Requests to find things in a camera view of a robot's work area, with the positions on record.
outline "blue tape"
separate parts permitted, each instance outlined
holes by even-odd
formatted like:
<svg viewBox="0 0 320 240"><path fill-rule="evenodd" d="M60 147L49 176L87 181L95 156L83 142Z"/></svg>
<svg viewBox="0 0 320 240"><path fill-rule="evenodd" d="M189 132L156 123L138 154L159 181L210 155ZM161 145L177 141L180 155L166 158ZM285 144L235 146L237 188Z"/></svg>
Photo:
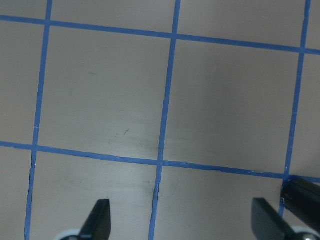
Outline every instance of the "blue tape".
<svg viewBox="0 0 320 240"><path fill-rule="evenodd" d="M7 15L0 15L0 21L23 23L23 24L38 24L38 25L45 24L45 20L42 20L42 19L19 17L19 16L7 16Z"/></svg>
<svg viewBox="0 0 320 240"><path fill-rule="evenodd" d="M0 147L31 150L33 146L29 144L0 141Z"/></svg>
<svg viewBox="0 0 320 240"><path fill-rule="evenodd" d="M81 30L119 33L119 34L128 34L128 35L138 35L138 36L166 38L166 39L174 38L177 40L185 40L185 41L192 41L192 42L221 44L221 45L276 50L276 51L284 51L284 52L292 52L292 53L305 53L305 54L312 54L312 55L320 55L319 49L306 49L306 50L304 50L304 49L301 49L300 47L293 47L293 46L284 46L284 45L267 44L267 43L259 43L259 42L222 39L222 38L205 37L205 36L193 36L193 35L185 35L185 34L175 34L175 36L173 36L172 33L167 33L167 32L147 31L147 30L139 30L139 29L110 27L110 26L99 26L99 25L91 25L91 24L54 21L54 20L48 21L48 20L43 20L43 19L27 18L27 17L0 15L0 21L18 22L18 23L27 23L27 24L38 24L38 25L44 25L45 23L47 23L47 24L50 24L51 26L61 27L61 28L81 29Z"/></svg>
<svg viewBox="0 0 320 240"><path fill-rule="evenodd" d="M165 167L176 167L184 169L195 169L195 170L205 170L205 171L219 171L226 174L239 174L239 175L248 175L272 179L283 179L283 174L274 173L274 172L256 172L252 170L232 168L232 167L223 167L223 166L212 166L212 165L202 165L195 163L187 163L180 161L163 161L163 166Z"/></svg>
<svg viewBox="0 0 320 240"><path fill-rule="evenodd" d="M221 38L205 37L205 36L192 36L192 35L184 35L184 34L178 34L176 38L178 40L186 40L186 41L201 42L201 43L222 44L222 45L230 45L230 46L257 48L257 49L268 49L268 50L277 50L277 51L292 52L292 53L301 52L301 49L299 47L283 46L283 45L275 45L275 44L267 44L267 43L259 43L259 42L239 41L239 40L221 39Z"/></svg>
<svg viewBox="0 0 320 240"><path fill-rule="evenodd" d="M305 50L306 50L306 43L307 43L310 10L311 10L311 0L306 0L305 7L304 7L304 20L303 20L302 31L301 31L301 41L300 41L301 53L299 53L298 67L297 67L297 72L296 72L292 115L291 115L289 139L288 139L285 164L284 164L284 171L283 171L282 187L284 187L284 185L286 185L286 183L288 182L289 177L290 177L289 174L290 174L291 160L292 160L292 154L293 154L293 149L294 149L295 132L296 132L296 125L297 125L301 82L302 82L304 60L305 60ZM284 214L284 206L283 206L283 203L281 200L280 200L278 213L281 216L283 216L283 214Z"/></svg>
<svg viewBox="0 0 320 240"><path fill-rule="evenodd" d="M25 240L29 240L30 238L31 215L32 215L32 194L34 189L35 170L36 170L36 162L37 162L37 147L38 147L41 108L42 108L44 83L45 83L51 11L52 11L52 0L48 0L46 5L46 12L45 12L45 24L44 24L42 50L41 50L39 84L38 84L38 93L36 98L36 108L35 108L35 118L34 118L29 188L28 188L28 195L27 195L27 201L26 201L26 215L25 215L25 225L24 225Z"/></svg>
<svg viewBox="0 0 320 240"><path fill-rule="evenodd" d="M166 32L146 31L146 30L138 30L138 29L111 27L111 26L99 26L99 25L90 25L90 24L72 23L72 22L63 22L63 21L51 21L50 24L51 26L61 27L61 28L82 29L82 30L91 30L91 31L100 31L100 32L118 33L118 34L155 37L155 38L166 38L166 39L171 38L171 33L166 33Z"/></svg>
<svg viewBox="0 0 320 240"><path fill-rule="evenodd" d="M119 157L119 156L106 155L106 154L97 154L92 152L59 149L59 148L54 148L49 146L38 146L37 151L42 153L68 155L68 156L75 156L75 157L81 157L81 158L91 158L96 160L104 160L104 161L118 162L118 163L143 164L143 165L153 165L153 166L157 165L156 160L131 158L131 157Z"/></svg>
<svg viewBox="0 0 320 240"><path fill-rule="evenodd" d="M310 55L320 55L320 50L307 48L304 53Z"/></svg>
<svg viewBox="0 0 320 240"><path fill-rule="evenodd" d="M163 106L162 106L160 137L159 137L159 146L158 146L158 165L156 168L155 186L154 186L154 193L153 193L153 200L152 200L152 213L151 213L151 219L150 219L148 240L153 240L155 238L158 196L159 196L160 183L162 178L162 165L164 162L167 119L168 119L168 111L169 111L172 75L174 70L175 51L176 51L176 43L177 43L176 37L178 34L180 6L181 6L181 0L176 0L174 5L169 59L168 59L167 75L166 75L165 89L164 89L164 100L163 100Z"/></svg>

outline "black cylinder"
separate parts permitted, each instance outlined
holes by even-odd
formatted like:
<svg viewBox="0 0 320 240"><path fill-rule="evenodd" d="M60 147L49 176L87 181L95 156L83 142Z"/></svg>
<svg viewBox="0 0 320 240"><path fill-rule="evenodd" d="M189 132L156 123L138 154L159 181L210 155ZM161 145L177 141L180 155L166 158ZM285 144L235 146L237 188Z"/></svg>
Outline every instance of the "black cylinder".
<svg viewBox="0 0 320 240"><path fill-rule="evenodd" d="M304 179L289 181L281 191L286 209L320 233L320 186Z"/></svg>

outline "gray floor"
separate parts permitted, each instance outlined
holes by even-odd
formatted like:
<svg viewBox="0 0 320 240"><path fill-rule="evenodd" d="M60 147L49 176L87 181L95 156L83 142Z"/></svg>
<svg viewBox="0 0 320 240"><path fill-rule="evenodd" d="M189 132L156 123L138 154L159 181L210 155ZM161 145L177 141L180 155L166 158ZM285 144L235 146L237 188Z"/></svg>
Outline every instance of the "gray floor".
<svg viewBox="0 0 320 240"><path fill-rule="evenodd" d="M48 2L0 1L0 239L108 198L110 240L253 240L253 197L320 183L320 0Z"/></svg>

